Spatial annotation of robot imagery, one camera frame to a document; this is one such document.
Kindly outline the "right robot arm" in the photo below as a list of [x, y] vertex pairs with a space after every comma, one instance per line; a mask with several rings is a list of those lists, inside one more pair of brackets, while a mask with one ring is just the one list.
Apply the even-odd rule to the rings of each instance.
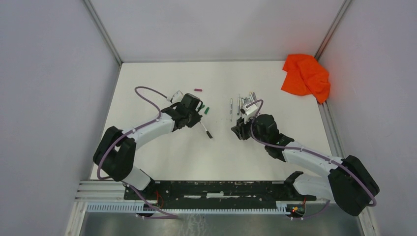
[[287, 199], [296, 201], [302, 195], [309, 195], [335, 201], [352, 216], [376, 205], [380, 188], [357, 157], [328, 156], [308, 149], [281, 133], [272, 115], [263, 114], [249, 121], [239, 118], [231, 131], [239, 140], [252, 138], [264, 145], [270, 157], [315, 173], [311, 176], [302, 171], [293, 172], [285, 180]]

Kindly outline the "green capped horizontal marker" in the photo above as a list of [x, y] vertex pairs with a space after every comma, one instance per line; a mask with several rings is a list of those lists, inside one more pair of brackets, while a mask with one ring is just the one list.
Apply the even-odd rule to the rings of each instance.
[[230, 122], [233, 121], [233, 99], [230, 98], [230, 103], [229, 103], [229, 118], [230, 118]]

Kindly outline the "black capped horizontal marker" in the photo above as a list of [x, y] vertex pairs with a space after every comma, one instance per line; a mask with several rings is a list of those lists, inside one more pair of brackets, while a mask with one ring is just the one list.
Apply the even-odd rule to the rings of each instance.
[[212, 139], [212, 138], [213, 138], [213, 136], [212, 136], [212, 135], [211, 135], [211, 133], [208, 131], [208, 129], [206, 128], [206, 126], [205, 126], [202, 122], [200, 122], [200, 124], [201, 124], [201, 126], [203, 127], [203, 129], [205, 130], [205, 132], [206, 132], [207, 136], [208, 136], [210, 139]]

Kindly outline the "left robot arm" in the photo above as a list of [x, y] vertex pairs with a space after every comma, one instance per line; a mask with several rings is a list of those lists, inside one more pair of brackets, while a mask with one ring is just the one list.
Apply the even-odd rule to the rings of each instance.
[[191, 128], [201, 121], [202, 101], [186, 93], [179, 102], [164, 109], [158, 115], [129, 131], [109, 127], [102, 137], [93, 156], [98, 170], [103, 170], [114, 181], [120, 181], [136, 188], [135, 193], [142, 200], [154, 196], [153, 179], [143, 170], [134, 166], [135, 152], [150, 141], [184, 127]]

